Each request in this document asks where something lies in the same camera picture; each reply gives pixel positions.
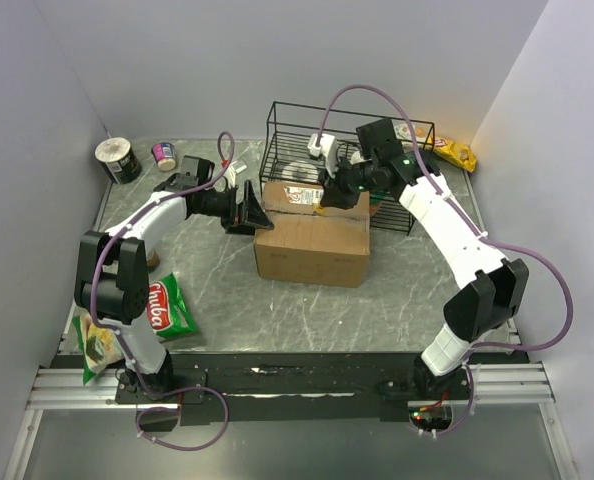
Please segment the pink yogurt cup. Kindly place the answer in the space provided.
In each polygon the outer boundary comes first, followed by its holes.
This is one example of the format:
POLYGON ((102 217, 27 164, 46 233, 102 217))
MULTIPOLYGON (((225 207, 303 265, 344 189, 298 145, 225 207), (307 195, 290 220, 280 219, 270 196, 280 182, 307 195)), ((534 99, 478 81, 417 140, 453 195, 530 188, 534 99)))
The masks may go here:
POLYGON ((168 172, 176 167, 176 158, 174 153, 174 146, 170 142, 159 142, 151 148, 152 156, 157 167, 163 171, 168 172))

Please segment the white lidded jar in basket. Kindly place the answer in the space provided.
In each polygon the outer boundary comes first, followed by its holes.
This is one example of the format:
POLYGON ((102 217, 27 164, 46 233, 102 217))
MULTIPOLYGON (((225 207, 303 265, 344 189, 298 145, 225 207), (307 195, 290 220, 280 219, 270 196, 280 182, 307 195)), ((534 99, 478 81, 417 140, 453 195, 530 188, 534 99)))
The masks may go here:
POLYGON ((304 161, 289 162, 280 171, 282 180, 295 183, 317 184, 318 176, 318 169, 314 165, 304 161))

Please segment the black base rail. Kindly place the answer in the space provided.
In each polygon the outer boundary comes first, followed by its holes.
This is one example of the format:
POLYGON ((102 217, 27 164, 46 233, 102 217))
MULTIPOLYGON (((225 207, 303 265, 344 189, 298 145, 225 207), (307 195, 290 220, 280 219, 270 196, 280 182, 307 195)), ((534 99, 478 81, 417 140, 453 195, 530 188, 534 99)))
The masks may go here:
POLYGON ((406 422, 415 403, 471 393, 463 370, 434 380, 415 353, 178 353, 171 364, 172 388, 186 393, 152 400, 123 377, 116 403, 168 407, 183 426, 223 419, 406 422))

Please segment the brown cardboard box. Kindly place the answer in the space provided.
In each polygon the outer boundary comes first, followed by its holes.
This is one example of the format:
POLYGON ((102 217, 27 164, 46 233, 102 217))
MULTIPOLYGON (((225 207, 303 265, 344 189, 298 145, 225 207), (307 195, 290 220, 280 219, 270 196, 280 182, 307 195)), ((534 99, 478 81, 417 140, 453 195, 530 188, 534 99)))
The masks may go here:
POLYGON ((274 224, 254 236, 260 277, 268 280, 356 288, 370 259, 369 195, 349 210, 314 212, 323 190, 285 181, 264 184, 261 204, 274 224))

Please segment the yellow snack bag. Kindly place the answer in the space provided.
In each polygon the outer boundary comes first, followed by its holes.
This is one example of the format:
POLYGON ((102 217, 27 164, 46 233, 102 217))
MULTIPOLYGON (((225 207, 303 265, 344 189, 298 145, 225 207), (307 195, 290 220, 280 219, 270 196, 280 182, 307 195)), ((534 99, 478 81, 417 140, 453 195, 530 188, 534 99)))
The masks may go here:
POLYGON ((477 157, 468 145, 441 136, 432 136, 424 147, 468 173, 473 173, 476 169, 477 157))

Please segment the small brown jar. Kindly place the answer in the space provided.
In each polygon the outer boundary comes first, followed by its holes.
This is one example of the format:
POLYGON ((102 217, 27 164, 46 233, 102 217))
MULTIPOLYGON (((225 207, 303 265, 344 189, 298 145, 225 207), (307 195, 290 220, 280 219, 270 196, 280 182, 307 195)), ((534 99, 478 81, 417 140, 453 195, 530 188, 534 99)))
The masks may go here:
POLYGON ((155 272, 160 265, 160 257, 155 250, 152 250, 146 258, 146 267, 149 273, 155 272))

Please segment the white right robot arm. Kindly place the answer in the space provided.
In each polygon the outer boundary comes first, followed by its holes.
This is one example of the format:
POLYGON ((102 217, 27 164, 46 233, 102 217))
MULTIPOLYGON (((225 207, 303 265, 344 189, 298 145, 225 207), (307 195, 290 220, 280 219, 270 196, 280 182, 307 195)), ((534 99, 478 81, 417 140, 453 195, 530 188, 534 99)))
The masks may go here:
POLYGON ((518 311, 529 271, 485 243, 484 234, 456 201, 438 167, 416 149, 405 150, 389 119, 356 130, 360 162, 338 154, 337 139, 315 133, 311 157, 321 158, 320 205, 348 210, 364 192, 387 192, 424 228, 442 254, 458 286, 443 308, 444 324, 415 359, 413 382, 433 399, 448 388, 467 353, 518 311))

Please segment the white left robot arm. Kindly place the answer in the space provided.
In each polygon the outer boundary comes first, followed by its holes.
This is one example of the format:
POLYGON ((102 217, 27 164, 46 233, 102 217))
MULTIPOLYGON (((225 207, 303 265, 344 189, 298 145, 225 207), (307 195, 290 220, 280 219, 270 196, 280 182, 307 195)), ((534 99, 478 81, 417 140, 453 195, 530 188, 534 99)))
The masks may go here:
POLYGON ((193 215, 215 217, 228 234, 253 235, 274 225, 253 186, 215 189, 222 174, 212 161, 185 156, 180 170, 160 183, 131 217, 80 240, 74 299, 93 323, 112 332, 133 382, 151 401, 175 389, 172 359, 147 318, 147 255, 171 230, 193 215))

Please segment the black can white lid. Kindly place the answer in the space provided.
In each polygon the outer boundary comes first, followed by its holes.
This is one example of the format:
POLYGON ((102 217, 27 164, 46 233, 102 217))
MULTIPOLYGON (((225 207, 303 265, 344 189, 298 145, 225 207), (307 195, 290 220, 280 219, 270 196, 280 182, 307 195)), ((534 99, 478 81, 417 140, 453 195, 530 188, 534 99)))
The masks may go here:
POLYGON ((101 142, 94 152, 96 160, 111 180, 119 185, 136 180, 142 166, 136 157, 129 140, 113 137, 101 142))

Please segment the green canister in basket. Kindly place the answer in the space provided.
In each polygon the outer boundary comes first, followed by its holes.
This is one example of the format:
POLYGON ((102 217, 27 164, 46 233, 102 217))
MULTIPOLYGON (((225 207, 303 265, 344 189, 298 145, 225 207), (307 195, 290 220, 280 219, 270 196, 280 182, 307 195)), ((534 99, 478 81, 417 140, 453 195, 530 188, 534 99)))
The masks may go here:
POLYGON ((380 192, 373 192, 369 198, 369 214, 374 216, 380 209, 383 203, 383 194, 380 192))

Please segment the green Chuba chips bag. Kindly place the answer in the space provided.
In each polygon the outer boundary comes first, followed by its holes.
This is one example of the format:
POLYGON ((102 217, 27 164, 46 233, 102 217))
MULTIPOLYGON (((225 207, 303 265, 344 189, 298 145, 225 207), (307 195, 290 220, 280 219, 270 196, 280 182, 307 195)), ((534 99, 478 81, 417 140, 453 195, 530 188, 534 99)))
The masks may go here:
MULTIPOLYGON (((198 331, 173 273, 149 286, 146 314, 160 341, 198 331)), ((119 342, 108 328, 94 325, 89 313, 73 318, 77 342, 84 358, 83 384, 88 384, 112 363, 123 360, 119 342)))

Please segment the white yogurt cup behind basket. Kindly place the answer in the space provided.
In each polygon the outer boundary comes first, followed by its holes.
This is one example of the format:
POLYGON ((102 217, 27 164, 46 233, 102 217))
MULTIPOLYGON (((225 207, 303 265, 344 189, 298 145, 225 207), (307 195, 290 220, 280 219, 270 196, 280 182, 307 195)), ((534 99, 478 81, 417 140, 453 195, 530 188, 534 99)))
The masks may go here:
POLYGON ((427 134, 420 127, 413 126, 412 129, 406 123, 399 123, 394 125, 396 137, 402 142, 411 143, 412 139, 415 138, 418 144, 424 144, 426 142, 427 134))

